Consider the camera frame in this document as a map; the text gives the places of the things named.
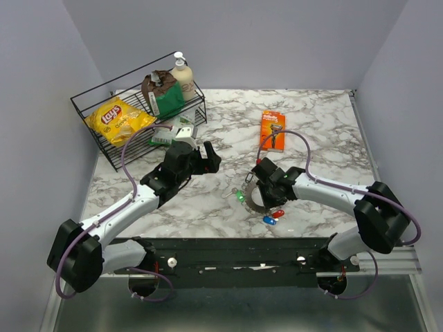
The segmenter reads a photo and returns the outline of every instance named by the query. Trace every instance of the screw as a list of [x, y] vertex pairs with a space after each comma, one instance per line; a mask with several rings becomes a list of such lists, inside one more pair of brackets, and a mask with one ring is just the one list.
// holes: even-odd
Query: screw
[[175, 259], [175, 257], [171, 257], [168, 259], [168, 266], [170, 268], [175, 268], [176, 265], [177, 265], [177, 260]]
[[351, 264], [354, 266], [357, 266], [360, 264], [360, 259], [357, 256], [352, 256], [350, 261], [351, 261]]
[[302, 264], [302, 265], [306, 265], [306, 259], [303, 256], [298, 256], [297, 257], [297, 262]]

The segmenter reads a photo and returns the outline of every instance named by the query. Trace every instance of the bag of chips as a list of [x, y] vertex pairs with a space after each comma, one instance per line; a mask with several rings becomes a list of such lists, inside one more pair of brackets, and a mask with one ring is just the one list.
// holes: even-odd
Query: bag of chips
[[121, 147], [128, 138], [156, 118], [114, 97], [96, 109], [85, 121], [88, 126], [102, 134], [111, 144]]

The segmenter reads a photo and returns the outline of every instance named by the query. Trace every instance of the cardboard box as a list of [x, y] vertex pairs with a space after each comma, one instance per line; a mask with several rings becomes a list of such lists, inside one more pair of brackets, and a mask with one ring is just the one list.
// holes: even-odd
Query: cardboard box
[[[263, 111], [262, 128], [260, 130], [260, 144], [264, 139], [273, 132], [285, 129], [286, 117], [279, 112]], [[284, 133], [269, 138], [263, 146], [263, 150], [283, 152], [284, 150]]]

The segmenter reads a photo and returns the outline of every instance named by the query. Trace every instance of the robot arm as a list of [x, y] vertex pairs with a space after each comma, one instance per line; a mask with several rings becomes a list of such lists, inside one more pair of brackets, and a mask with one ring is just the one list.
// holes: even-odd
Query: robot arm
[[357, 227], [340, 234], [333, 234], [322, 250], [319, 259], [324, 264], [334, 265], [356, 253], [372, 249], [388, 254], [399, 243], [400, 236], [409, 225], [409, 219], [399, 210], [372, 196], [354, 192], [372, 192], [399, 204], [389, 187], [374, 182], [369, 187], [348, 185], [325, 180], [351, 191], [321, 184], [321, 178], [313, 181], [304, 169], [291, 167], [287, 172], [277, 167], [268, 158], [256, 165], [252, 172], [258, 177], [266, 209], [285, 204], [288, 200], [309, 200], [328, 205], [356, 218]]
[[[81, 223], [68, 220], [60, 226], [47, 261], [54, 271], [74, 239], [91, 228], [72, 249], [62, 266], [63, 279], [76, 292], [91, 287], [103, 273], [138, 266], [150, 251], [149, 248], [133, 239], [110, 243], [137, 219], [174, 197], [182, 183], [192, 175], [218, 172], [221, 158], [214, 152], [210, 142], [204, 143], [208, 157], [202, 158], [194, 136], [195, 132], [190, 127], [178, 132], [175, 142], [166, 151], [164, 161], [136, 186], [136, 196], [130, 192], [100, 214]], [[99, 224], [100, 218], [109, 213], [114, 215]]]

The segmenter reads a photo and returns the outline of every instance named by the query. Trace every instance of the green packaged item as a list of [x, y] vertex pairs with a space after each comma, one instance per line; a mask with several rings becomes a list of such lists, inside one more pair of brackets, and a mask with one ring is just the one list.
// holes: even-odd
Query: green packaged item
[[175, 136], [179, 132], [180, 128], [189, 127], [194, 125], [195, 121], [195, 108], [183, 112], [182, 114], [168, 119], [163, 122], [164, 125], [172, 127], [172, 130], [167, 128], [157, 128], [154, 131], [154, 135], [150, 139], [151, 145], [171, 145], [174, 142]]
[[158, 119], [175, 116], [185, 104], [180, 84], [169, 71], [153, 71], [147, 75], [141, 92]]

